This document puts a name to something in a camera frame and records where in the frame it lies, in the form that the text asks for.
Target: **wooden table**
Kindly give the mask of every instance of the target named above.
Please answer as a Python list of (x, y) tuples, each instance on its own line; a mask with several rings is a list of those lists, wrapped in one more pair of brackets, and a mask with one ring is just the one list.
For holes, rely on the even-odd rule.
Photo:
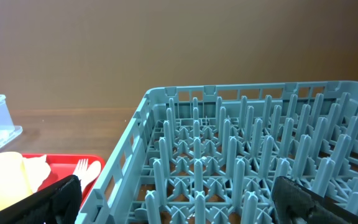
[(0, 152), (95, 154), (106, 162), (135, 108), (11, 111), (23, 133)]

